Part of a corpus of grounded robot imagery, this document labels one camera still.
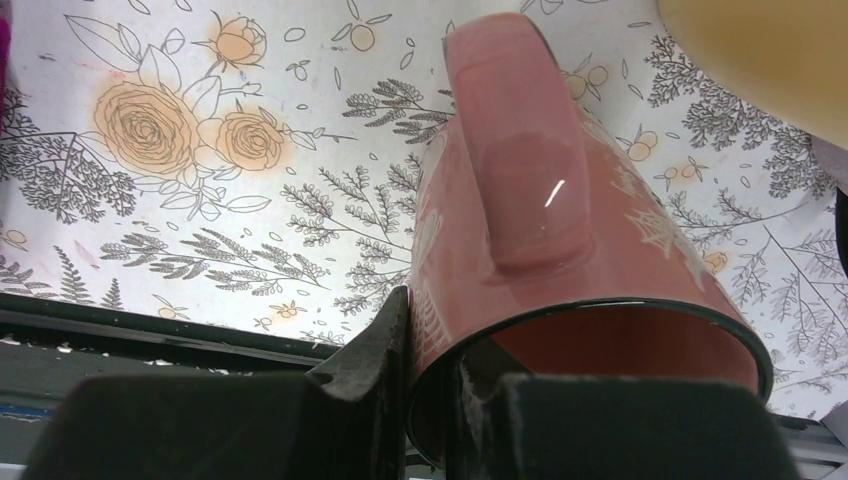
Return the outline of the pink ribbed mug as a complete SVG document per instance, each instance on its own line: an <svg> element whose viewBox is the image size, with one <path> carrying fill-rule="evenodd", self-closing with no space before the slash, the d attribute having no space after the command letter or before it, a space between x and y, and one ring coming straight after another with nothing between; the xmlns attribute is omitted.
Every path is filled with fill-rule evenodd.
<svg viewBox="0 0 848 480"><path fill-rule="evenodd" d="M422 160L407 428L442 464L436 393L478 373L727 381L767 398L766 348L517 12L444 41L456 113Z"/></svg>

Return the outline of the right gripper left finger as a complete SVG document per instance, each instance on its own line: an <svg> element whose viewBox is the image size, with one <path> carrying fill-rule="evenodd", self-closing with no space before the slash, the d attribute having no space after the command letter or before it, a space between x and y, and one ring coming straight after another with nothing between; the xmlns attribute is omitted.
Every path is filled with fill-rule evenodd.
<svg viewBox="0 0 848 480"><path fill-rule="evenodd" d="M408 291L305 373L103 377L60 404L26 479L401 479Z"/></svg>

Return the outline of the yellow mug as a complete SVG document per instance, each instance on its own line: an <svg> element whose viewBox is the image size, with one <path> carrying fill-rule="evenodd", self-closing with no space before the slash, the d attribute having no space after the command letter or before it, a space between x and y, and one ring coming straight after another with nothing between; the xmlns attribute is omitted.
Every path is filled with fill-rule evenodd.
<svg viewBox="0 0 848 480"><path fill-rule="evenodd" d="M844 1L660 1L666 30L734 95L847 146Z"/></svg>

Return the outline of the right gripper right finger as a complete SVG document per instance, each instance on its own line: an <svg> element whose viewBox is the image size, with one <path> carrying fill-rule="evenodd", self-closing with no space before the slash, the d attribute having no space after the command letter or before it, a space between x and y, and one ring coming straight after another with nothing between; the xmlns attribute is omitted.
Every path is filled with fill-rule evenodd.
<svg viewBox="0 0 848 480"><path fill-rule="evenodd" d="M495 364L480 368L478 354ZM454 479L796 479L762 401L720 381L534 374L485 341L450 368Z"/></svg>

